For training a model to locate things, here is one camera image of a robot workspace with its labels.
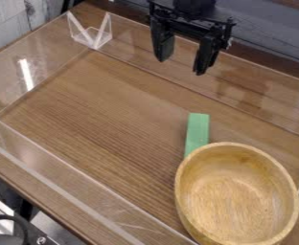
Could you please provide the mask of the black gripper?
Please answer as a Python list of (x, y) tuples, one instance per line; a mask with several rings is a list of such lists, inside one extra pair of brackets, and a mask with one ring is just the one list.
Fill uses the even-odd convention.
[(221, 41), (229, 41), (234, 18), (218, 10), (217, 0), (149, 0), (155, 57), (165, 62), (174, 53), (176, 35), (201, 39), (194, 72), (204, 75), (214, 65)]

